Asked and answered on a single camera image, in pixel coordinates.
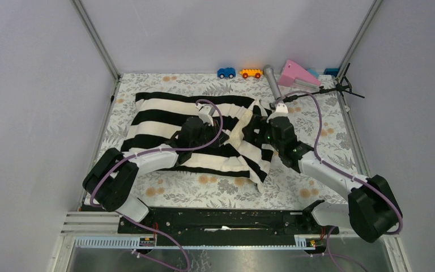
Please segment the yellow white pillow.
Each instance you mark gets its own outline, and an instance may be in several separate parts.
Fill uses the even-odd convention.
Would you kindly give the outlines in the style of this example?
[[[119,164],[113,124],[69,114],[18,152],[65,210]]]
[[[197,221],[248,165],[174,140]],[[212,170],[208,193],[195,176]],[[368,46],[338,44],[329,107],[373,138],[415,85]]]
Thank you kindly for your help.
[[[253,117],[252,110],[246,110],[239,118],[236,126],[231,130],[229,134],[229,144],[235,149],[238,149],[244,139],[243,128],[246,127]]]

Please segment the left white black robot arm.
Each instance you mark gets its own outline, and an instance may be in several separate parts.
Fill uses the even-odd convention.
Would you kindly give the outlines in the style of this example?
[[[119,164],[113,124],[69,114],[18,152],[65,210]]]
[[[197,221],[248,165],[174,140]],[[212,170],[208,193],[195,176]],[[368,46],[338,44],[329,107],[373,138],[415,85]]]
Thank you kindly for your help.
[[[117,212],[131,220],[140,233],[153,225],[149,207],[130,196],[138,176],[179,167],[191,159],[193,152],[218,146],[223,136],[223,119],[190,117],[170,140],[137,153],[120,152],[110,148],[91,169],[83,181],[90,194],[89,205],[108,212]]]

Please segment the black white striped pillowcase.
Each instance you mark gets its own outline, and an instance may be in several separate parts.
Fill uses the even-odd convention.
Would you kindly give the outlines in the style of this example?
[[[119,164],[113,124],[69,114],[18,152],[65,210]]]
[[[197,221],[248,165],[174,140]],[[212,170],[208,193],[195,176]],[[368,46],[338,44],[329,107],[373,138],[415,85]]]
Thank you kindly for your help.
[[[182,96],[165,92],[140,92],[135,96],[137,115],[130,124],[121,151],[139,152],[157,147],[169,140],[189,117],[197,116],[195,102],[200,96]],[[271,111],[267,103],[246,96],[208,96],[223,116],[223,131],[228,135],[238,118],[252,110],[253,116],[268,117]],[[193,152],[191,159],[175,171],[209,173],[221,176],[249,179],[258,191],[264,191],[264,181],[270,172],[273,149],[242,140],[238,149],[227,141],[224,145],[207,147]]]

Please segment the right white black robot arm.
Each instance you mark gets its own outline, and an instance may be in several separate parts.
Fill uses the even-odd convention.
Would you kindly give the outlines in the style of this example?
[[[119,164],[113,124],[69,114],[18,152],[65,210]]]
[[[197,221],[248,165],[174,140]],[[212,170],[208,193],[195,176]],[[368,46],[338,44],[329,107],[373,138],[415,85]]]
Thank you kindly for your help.
[[[324,226],[351,228],[364,241],[373,243],[382,235],[394,235],[403,227],[403,214],[387,182],[380,176],[353,175],[319,158],[317,149],[297,139],[288,117],[269,121],[253,116],[242,132],[244,140],[270,145],[288,168],[309,176],[346,199],[345,204],[325,201],[309,206],[302,226],[317,233]]]

